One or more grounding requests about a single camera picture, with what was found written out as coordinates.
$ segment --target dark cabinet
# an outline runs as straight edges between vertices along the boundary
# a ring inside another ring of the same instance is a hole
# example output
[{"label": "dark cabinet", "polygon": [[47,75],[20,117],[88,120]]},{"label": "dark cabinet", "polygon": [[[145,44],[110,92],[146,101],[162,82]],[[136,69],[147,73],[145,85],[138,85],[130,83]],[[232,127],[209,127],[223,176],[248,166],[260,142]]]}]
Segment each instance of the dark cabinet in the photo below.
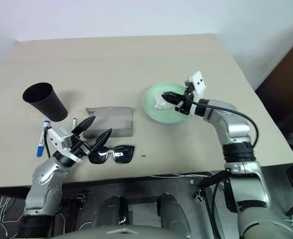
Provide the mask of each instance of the dark cabinet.
[{"label": "dark cabinet", "polygon": [[293,132],[293,48],[256,90],[283,133]]}]

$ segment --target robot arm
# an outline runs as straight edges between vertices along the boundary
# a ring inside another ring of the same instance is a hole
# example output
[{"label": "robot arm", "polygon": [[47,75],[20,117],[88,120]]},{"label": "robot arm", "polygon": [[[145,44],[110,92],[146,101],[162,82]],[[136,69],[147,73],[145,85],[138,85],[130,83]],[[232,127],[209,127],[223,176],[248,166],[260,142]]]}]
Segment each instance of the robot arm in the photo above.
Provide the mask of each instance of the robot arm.
[{"label": "robot arm", "polygon": [[[190,76],[185,84],[183,95],[164,92],[162,97],[176,105],[176,111],[203,117],[215,127],[226,161],[223,179],[226,204],[230,211],[238,214],[240,237],[292,239],[293,230],[270,209],[270,194],[260,164],[254,156],[247,120],[228,112],[226,109],[236,110],[231,104],[197,97],[203,95],[205,88],[201,73]],[[214,183],[217,183],[215,179],[208,178],[202,182],[202,187]]]},{"label": "robot arm", "polygon": [[109,138],[112,129],[104,132],[94,145],[80,139],[79,134],[94,121],[90,117],[80,123],[72,134],[62,127],[50,128],[50,141],[57,151],[40,164],[33,172],[32,186],[26,197],[26,205],[17,238],[46,238],[51,228],[52,218],[62,196],[62,184],[71,167],[82,161],[82,157],[98,151]]}]

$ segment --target black cable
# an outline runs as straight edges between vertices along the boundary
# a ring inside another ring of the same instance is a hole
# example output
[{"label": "black cable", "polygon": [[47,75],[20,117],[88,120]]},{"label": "black cable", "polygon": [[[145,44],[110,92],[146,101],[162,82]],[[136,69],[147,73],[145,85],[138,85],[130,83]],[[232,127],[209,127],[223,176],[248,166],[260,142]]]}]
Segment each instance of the black cable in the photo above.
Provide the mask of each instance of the black cable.
[{"label": "black cable", "polygon": [[233,113],[233,114],[236,114],[236,115],[239,115],[245,119],[247,119],[255,128],[255,131],[256,131],[256,139],[255,139],[255,142],[252,144],[253,147],[256,146],[257,142],[258,142],[258,138],[259,138],[259,130],[258,130],[258,127],[256,125],[256,123],[247,115],[241,113],[241,112],[238,112],[238,111],[234,111],[234,110],[231,110],[231,109],[227,109],[227,108],[223,108],[223,107],[219,107],[219,106],[211,106],[211,105],[207,105],[207,104],[203,104],[203,103],[196,103],[195,101],[192,101],[190,99],[190,97],[188,96],[188,94],[185,94],[186,95],[186,100],[196,106],[201,106],[201,107],[206,107],[206,108],[211,108],[211,109],[215,109],[215,110],[219,110],[219,111],[227,111],[227,112],[230,112],[230,113]]},{"label": "black cable", "polygon": [[47,151],[48,158],[50,158],[51,156],[50,156],[50,151],[49,151],[48,142],[47,142],[47,131],[48,131],[48,127],[45,128],[45,131],[43,133],[43,139],[45,141],[45,148]]},{"label": "black cable", "polygon": [[215,188],[214,188],[214,192],[212,194],[212,201],[211,201],[211,217],[212,217],[212,226],[214,227],[215,229],[215,232],[216,232],[216,236],[218,239],[221,239],[221,236],[219,234],[219,231],[218,231],[218,227],[217,227],[217,224],[216,224],[216,219],[215,219],[215,198],[216,198],[216,192],[217,192],[217,189],[218,189],[218,185],[219,185],[220,182],[218,182],[216,185],[215,185]]},{"label": "black cable", "polygon": [[62,211],[65,208],[65,205],[64,204],[59,204],[59,205],[62,205],[62,207],[61,207],[61,209],[59,211],[56,211],[56,215],[62,213]]},{"label": "black cable", "polygon": [[56,224],[56,215],[52,217],[52,224],[51,224],[51,237],[55,236],[55,224]]}]

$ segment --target sunglasses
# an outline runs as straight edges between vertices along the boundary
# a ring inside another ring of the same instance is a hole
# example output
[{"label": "sunglasses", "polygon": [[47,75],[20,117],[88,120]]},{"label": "sunglasses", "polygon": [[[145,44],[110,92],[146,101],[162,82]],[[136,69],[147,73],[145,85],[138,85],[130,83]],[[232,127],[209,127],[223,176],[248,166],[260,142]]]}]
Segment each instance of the sunglasses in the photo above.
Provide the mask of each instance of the sunglasses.
[{"label": "sunglasses", "polygon": [[103,146],[98,152],[91,153],[89,160],[91,163],[102,164],[106,162],[109,153],[113,154],[113,158],[117,163],[129,163],[133,158],[135,147],[131,145],[120,145],[114,148]]}]

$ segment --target white tissue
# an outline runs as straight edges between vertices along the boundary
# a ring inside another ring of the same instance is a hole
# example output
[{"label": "white tissue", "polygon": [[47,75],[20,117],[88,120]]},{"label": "white tissue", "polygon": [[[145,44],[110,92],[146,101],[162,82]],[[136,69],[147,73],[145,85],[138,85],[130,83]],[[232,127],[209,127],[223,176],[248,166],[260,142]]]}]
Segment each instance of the white tissue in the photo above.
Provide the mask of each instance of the white tissue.
[{"label": "white tissue", "polygon": [[163,97],[162,97],[162,93],[155,93],[154,94],[155,97],[155,109],[157,110],[166,110],[169,108],[173,108],[175,107],[173,104],[166,102]]}]

